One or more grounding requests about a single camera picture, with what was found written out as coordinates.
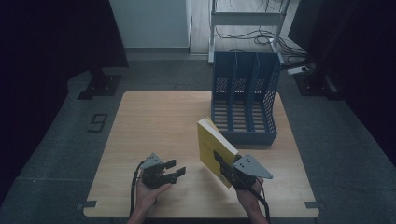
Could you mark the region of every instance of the floor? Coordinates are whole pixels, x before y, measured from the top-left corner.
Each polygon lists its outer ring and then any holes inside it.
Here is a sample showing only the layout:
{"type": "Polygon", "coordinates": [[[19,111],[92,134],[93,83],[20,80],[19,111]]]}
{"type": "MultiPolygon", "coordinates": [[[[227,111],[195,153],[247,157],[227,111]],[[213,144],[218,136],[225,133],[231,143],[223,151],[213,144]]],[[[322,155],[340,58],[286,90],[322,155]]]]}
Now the floor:
{"type": "MultiPolygon", "coordinates": [[[[242,3],[222,0],[219,8],[239,10],[242,3]]],[[[197,11],[207,13],[207,4],[197,11]]],[[[86,72],[70,79],[64,106],[1,205],[0,223],[125,223],[126,217],[85,217],[81,210],[121,97],[126,91],[211,91],[212,66],[205,56],[206,37],[198,39],[202,39],[202,45],[197,44],[192,50],[196,54],[128,54],[130,68],[104,69],[107,75],[121,75],[119,88],[111,97],[77,100],[91,76],[86,72]],[[107,114],[106,125],[100,133],[89,133],[95,128],[92,124],[95,114],[107,114]]],[[[245,42],[240,46],[224,45],[224,50],[235,46],[245,50],[250,48],[248,45],[245,42]]],[[[317,218],[274,217],[272,223],[395,224],[396,169],[347,104],[301,96],[286,70],[281,72],[277,91],[320,213],[317,218]]],[[[147,223],[248,221],[149,219],[147,223]]]]}

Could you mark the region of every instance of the wooden table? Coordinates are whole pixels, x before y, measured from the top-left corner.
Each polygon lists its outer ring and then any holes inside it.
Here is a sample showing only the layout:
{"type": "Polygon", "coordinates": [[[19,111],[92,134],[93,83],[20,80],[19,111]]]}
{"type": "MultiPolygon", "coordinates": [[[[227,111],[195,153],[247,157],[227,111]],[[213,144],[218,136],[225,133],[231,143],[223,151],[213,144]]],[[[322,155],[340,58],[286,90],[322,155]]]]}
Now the wooden table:
{"type": "MultiPolygon", "coordinates": [[[[209,91],[125,92],[85,207],[87,217],[128,217],[134,170],[155,152],[177,160],[168,172],[187,173],[160,195],[149,217],[246,217],[233,188],[227,189],[200,162],[196,122],[210,115],[209,91]]],[[[264,190],[271,217],[317,217],[311,186],[279,95],[274,103],[277,137],[270,147],[236,147],[252,154],[274,176],[264,190]]]]}

